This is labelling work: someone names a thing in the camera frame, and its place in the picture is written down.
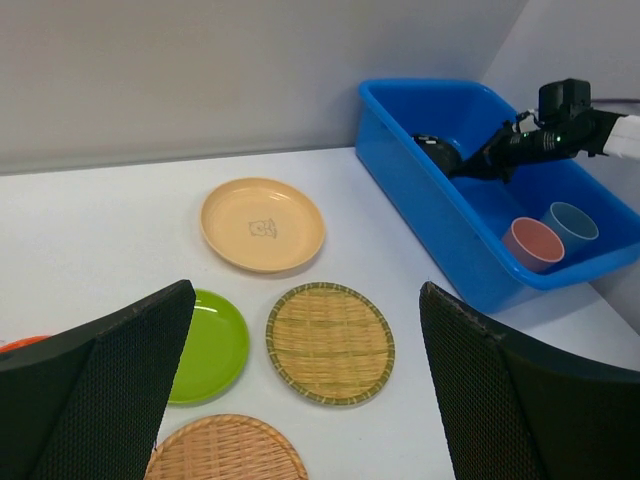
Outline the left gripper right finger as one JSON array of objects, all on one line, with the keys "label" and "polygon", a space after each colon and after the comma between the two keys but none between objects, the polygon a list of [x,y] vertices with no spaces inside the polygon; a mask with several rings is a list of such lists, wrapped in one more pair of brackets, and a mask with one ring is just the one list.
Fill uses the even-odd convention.
[{"label": "left gripper right finger", "polygon": [[548,345],[433,282],[419,307],[456,478],[638,478],[638,371]]}]

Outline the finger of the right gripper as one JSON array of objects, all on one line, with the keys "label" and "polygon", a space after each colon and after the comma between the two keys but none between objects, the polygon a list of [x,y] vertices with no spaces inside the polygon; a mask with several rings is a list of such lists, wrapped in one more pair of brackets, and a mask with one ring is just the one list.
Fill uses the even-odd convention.
[{"label": "finger of the right gripper", "polygon": [[460,152],[453,146],[449,147],[450,162],[447,167],[446,177],[473,178],[478,180],[501,180],[510,182],[510,166],[507,160],[507,150],[502,146],[485,147],[467,160],[464,160]]}]

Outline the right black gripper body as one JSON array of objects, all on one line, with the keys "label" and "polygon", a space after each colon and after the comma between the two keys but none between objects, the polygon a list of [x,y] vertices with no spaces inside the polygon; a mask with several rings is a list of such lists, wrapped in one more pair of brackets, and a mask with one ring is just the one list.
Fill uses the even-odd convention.
[{"label": "right black gripper body", "polygon": [[557,128],[517,132],[513,126],[505,122],[492,138],[492,167],[497,172],[565,158],[563,133]]}]

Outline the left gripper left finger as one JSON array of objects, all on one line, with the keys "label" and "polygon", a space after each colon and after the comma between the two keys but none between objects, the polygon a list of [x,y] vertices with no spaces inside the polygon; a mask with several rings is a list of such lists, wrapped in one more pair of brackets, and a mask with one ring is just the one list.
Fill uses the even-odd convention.
[{"label": "left gripper left finger", "polygon": [[2,353],[2,478],[143,478],[195,299],[180,280]]}]

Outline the black round bowl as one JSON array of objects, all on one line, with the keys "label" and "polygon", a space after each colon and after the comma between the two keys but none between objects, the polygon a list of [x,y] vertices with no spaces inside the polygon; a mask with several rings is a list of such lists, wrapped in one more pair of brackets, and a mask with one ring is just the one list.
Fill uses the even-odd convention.
[{"label": "black round bowl", "polygon": [[449,176],[463,163],[459,151],[437,136],[415,134],[412,139],[445,176]]}]

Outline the pink plastic cup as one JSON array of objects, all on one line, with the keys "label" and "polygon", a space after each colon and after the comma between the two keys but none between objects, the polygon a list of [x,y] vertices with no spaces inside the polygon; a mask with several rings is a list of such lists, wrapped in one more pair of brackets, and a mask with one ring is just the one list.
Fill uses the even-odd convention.
[{"label": "pink plastic cup", "polygon": [[502,242],[523,267],[534,273],[548,270],[565,257],[559,236],[546,224],[530,217],[514,219]]}]

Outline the blue plastic cup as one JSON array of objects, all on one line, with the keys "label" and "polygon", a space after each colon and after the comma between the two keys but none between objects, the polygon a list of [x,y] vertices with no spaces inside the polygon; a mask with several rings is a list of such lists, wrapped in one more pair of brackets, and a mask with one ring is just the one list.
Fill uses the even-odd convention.
[{"label": "blue plastic cup", "polygon": [[581,209],[566,202],[553,202],[540,221],[553,230],[569,256],[599,237],[599,228]]}]

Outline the brown woven bamboo tray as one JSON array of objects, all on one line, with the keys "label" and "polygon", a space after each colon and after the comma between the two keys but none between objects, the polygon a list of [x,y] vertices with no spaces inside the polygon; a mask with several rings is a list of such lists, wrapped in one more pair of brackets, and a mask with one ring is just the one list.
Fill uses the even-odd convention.
[{"label": "brown woven bamboo tray", "polygon": [[147,479],[307,479],[295,448],[254,417],[221,414],[196,420],[151,455]]}]

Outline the green-rimmed bamboo tray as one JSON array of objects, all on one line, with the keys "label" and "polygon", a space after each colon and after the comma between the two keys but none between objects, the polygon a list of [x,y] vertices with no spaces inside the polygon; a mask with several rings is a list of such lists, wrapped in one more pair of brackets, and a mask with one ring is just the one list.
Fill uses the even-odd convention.
[{"label": "green-rimmed bamboo tray", "polygon": [[284,293],[269,313],[265,342],[279,377],[326,406],[371,400],[395,363],[392,330],[382,312],[361,293],[331,282]]}]

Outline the beige plastic plate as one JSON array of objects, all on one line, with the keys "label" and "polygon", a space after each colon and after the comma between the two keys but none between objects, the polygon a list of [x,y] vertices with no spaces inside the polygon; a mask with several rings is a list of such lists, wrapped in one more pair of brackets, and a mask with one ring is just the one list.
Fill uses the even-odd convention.
[{"label": "beige plastic plate", "polygon": [[212,190],[202,204],[200,226],[222,259],[258,273],[305,265],[326,237],[324,219],[311,199],[286,183],[257,177]]}]

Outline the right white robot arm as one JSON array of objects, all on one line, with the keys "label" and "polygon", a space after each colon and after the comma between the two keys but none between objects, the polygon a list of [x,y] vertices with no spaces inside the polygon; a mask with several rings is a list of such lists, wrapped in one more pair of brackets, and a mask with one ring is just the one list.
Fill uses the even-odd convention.
[{"label": "right white robot arm", "polygon": [[449,179],[457,177],[508,183],[518,167],[575,157],[615,155],[639,158],[625,134],[639,133],[639,118],[592,107],[591,85],[566,79],[542,86],[538,109],[516,115],[464,160],[455,148],[437,163]]}]

